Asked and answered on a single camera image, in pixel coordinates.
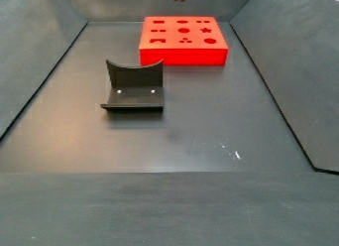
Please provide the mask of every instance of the red shape sorter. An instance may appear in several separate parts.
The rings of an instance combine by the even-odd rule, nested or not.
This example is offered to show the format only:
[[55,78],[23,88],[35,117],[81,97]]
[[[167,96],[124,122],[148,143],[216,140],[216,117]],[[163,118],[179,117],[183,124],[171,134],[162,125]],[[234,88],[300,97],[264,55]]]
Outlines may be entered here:
[[214,17],[146,17],[140,64],[226,65],[228,44]]

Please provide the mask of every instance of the star-shaped hole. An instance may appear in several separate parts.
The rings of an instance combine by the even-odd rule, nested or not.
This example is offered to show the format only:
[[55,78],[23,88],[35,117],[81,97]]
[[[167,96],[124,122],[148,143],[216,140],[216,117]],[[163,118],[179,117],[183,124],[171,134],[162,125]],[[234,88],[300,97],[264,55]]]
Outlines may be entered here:
[[208,29],[208,28],[203,28],[200,30],[203,31],[203,33],[211,33],[212,32],[212,29]]

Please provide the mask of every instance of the black holder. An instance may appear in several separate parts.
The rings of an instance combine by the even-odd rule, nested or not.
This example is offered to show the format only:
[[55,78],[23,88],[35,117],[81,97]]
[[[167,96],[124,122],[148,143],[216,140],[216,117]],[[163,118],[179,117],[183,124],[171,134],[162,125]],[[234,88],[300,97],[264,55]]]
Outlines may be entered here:
[[144,67],[124,67],[106,61],[111,94],[106,110],[163,109],[163,61]]

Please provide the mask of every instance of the circular hole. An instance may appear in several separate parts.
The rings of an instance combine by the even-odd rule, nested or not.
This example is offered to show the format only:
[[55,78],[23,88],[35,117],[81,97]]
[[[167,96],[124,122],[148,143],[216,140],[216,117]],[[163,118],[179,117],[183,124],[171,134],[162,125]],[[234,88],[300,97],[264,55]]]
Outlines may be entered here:
[[188,28],[180,28],[178,31],[180,33],[190,33],[190,29]]
[[212,39],[212,38],[208,38],[208,39],[204,40],[204,42],[207,44],[215,44],[218,41],[215,39]]

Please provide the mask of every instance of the gray surface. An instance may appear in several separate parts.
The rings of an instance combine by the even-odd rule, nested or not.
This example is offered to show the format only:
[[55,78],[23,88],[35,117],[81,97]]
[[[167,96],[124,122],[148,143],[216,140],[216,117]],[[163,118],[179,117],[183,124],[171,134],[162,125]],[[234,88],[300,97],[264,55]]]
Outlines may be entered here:
[[106,59],[140,23],[89,24],[0,146],[1,172],[311,171],[230,24],[226,67],[166,67],[164,112],[107,113]]
[[65,0],[0,0],[0,137],[76,38]]
[[250,0],[69,0],[91,21],[143,21],[150,15],[211,15],[230,21]]
[[338,188],[315,173],[3,174],[1,245],[336,246]]
[[339,172],[339,3],[252,0],[232,20],[314,166]]

